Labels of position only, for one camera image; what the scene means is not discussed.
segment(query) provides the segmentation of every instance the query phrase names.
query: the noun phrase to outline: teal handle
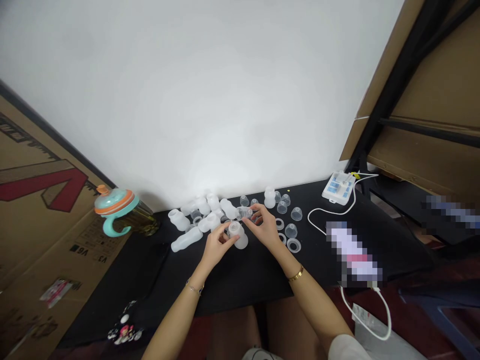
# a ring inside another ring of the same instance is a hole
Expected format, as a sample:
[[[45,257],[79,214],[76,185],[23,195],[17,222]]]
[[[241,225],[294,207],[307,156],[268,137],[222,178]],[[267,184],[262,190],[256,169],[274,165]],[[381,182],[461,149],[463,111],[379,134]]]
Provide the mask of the teal handle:
[[[116,218],[117,218],[116,216],[110,215],[105,219],[105,222],[103,223],[103,232],[111,238],[118,238],[120,236],[123,236],[126,233],[128,233],[132,228],[131,226],[127,226],[127,227],[124,227],[121,232],[116,232],[113,227],[114,220]]]

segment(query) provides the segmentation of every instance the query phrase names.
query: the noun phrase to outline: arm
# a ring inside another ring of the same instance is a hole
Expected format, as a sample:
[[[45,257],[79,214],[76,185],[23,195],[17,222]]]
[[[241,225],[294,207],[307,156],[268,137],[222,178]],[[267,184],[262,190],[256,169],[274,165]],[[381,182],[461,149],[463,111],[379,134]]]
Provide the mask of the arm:
[[[222,224],[208,235],[203,256],[188,286],[183,288],[161,321],[143,353],[142,360],[174,360],[179,355],[199,302],[198,290],[202,288],[214,266],[239,238],[238,236],[231,239],[227,237],[224,231],[229,225],[229,222]]]
[[[252,219],[256,224],[263,220],[262,225],[257,226],[246,218],[242,219],[243,222],[275,257],[285,276],[287,278],[294,277],[300,271],[301,265],[282,244],[277,232],[275,216],[270,214],[262,204],[255,204],[251,208],[257,210]],[[327,354],[335,337],[340,334],[353,336],[337,307],[307,270],[304,269],[302,275],[298,279],[290,281],[289,284]]]

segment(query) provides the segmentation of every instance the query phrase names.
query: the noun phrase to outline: hand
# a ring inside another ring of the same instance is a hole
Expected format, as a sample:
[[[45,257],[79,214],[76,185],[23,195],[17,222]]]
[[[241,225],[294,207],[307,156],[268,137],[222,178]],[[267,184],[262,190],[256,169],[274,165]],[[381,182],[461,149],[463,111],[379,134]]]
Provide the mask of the hand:
[[[265,205],[257,203],[250,206],[250,209],[256,210],[251,216],[251,219],[255,224],[245,217],[242,221],[250,229],[253,235],[255,235],[270,251],[272,251],[274,246],[282,244],[279,232],[277,231],[275,216],[269,213]],[[256,224],[259,224],[262,220],[263,223],[260,226],[257,226]]]
[[[203,256],[201,257],[200,263],[210,271],[224,257],[227,250],[230,249],[232,245],[235,244],[235,242],[240,238],[240,236],[236,235],[229,239],[227,234],[224,232],[229,225],[230,222],[220,225],[213,230],[206,239],[205,250],[203,251]]]

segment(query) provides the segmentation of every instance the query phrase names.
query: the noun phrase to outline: cardboard box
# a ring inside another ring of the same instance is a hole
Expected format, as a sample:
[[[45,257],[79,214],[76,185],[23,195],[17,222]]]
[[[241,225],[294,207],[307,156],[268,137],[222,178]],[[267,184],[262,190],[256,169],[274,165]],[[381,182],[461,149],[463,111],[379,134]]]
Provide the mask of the cardboard box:
[[[455,1],[447,19],[465,3]],[[422,5],[423,1],[405,1],[340,160],[352,156]],[[480,137],[479,38],[477,10],[420,63],[391,118]],[[385,126],[367,161],[432,194],[480,204],[480,149],[476,147]]]
[[[107,237],[93,212],[105,179],[15,105],[0,96],[0,358],[47,359],[128,235]],[[72,288],[49,309],[58,279]]]

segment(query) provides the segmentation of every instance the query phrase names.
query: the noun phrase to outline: gold bracelet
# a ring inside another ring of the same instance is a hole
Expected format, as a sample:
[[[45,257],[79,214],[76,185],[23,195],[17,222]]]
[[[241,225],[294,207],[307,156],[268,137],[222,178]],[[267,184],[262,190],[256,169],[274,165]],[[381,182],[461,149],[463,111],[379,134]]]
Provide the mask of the gold bracelet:
[[[194,293],[198,293],[198,296],[201,296],[201,295],[202,295],[202,290],[204,289],[205,284],[203,284],[203,286],[201,287],[200,290],[197,290],[197,289],[194,288],[192,285],[189,285],[190,279],[191,279],[191,277],[188,278],[188,280],[187,280],[186,283],[185,283],[185,286],[188,286],[188,288],[189,288],[190,290],[192,290]]]
[[[293,276],[293,277],[291,277],[291,278],[289,278],[288,281],[289,281],[289,282],[292,282],[292,281],[297,280],[299,277],[302,276],[302,273],[303,273],[303,272],[304,272],[304,267],[302,266],[302,264],[300,264],[300,271],[298,272],[298,274],[295,275],[295,276]]]

